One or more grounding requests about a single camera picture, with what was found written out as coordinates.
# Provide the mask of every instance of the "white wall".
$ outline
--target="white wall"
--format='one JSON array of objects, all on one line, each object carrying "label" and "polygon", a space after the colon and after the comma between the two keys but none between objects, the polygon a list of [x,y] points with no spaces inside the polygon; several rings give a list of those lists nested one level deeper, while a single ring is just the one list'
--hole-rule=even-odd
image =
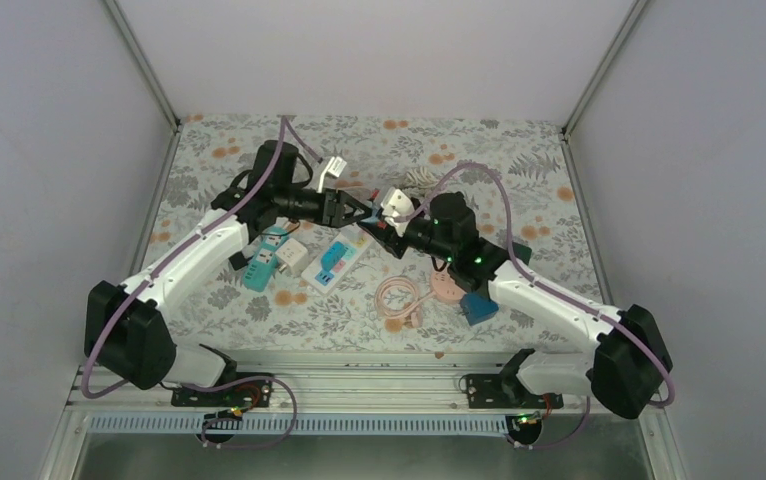
[{"label": "white wall", "polygon": [[0,1],[0,479],[38,474],[169,138],[101,2]]},{"label": "white wall", "polygon": [[654,2],[572,140],[615,296],[674,357],[690,474],[766,478],[766,2]]},{"label": "white wall", "polygon": [[119,0],[180,114],[564,123],[632,0]]}]

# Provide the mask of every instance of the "teal power strip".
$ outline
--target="teal power strip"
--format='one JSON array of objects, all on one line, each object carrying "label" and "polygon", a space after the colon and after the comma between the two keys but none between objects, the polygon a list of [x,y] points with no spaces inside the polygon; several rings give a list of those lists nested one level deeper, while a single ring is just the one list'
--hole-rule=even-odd
[{"label": "teal power strip", "polygon": [[286,230],[280,227],[269,227],[262,232],[262,243],[245,270],[242,281],[245,287],[255,292],[265,291],[268,281],[277,269],[277,255],[274,252],[289,238],[285,233]]}]

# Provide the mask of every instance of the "blue plug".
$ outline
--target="blue plug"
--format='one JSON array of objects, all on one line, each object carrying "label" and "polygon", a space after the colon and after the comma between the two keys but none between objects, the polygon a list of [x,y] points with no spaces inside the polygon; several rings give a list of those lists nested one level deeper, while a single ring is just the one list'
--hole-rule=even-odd
[{"label": "blue plug", "polygon": [[497,303],[483,298],[474,292],[463,295],[463,298],[460,299],[460,307],[465,312],[465,319],[472,327],[489,320],[498,313]]}]

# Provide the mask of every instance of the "gray floor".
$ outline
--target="gray floor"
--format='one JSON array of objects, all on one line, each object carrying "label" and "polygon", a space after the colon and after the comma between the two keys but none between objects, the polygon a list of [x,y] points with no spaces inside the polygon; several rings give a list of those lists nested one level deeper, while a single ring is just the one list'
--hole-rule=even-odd
[{"label": "gray floor", "polygon": [[[562,437],[576,418],[554,417],[543,441]],[[515,451],[478,437],[289,438],[258,452],[204,449],[193,436],[93,435],[77,478],[89,479],[647,479],[639,426],[596,417],[573,442],[544,452]]]}]

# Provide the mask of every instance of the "floral tablecloth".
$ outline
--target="floral tablecloth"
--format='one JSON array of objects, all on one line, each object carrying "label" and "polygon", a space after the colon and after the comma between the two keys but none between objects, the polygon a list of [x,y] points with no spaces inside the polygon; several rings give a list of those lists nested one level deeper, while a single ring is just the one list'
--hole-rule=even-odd
[{"label": "floral tablecloth", "polygon": [[[592,259],[574,201],[558,128],[529,121],[298,116],[292,125],[322,155],[340,155],[348,167],[338,187],[385,191],[409,168],[441,176],[473,160],[500,172],[512,201],[517,241],[533,248],[531,266],[593,299],[600,299]],[[146,264],[189,232],[215,195],[249,168],[264,140],[277,138],[279,118],[264,115],[194,115],[186,119],[156,219]],[[298,169],[300,178],[303,169]],[[449,183],[465,193],[480,231],[503,244],[505,219],[496,187],[466,171]],[[336,232],[303,223],[294,234],[316,255]],[[409,252],[392,258],[377,245],[327,297],[300,278],[277,274],[262,293],[246,289],[241,274],[223,266],[167,318],[180,342],[222,349],[513,352],[526,346],[573,351],[558,334],[502,307],[491,320],[470,327],[459,307],[425,302],[419,328],[379,318],[378,284],[405,275],[429,289],[430,260]]]}]

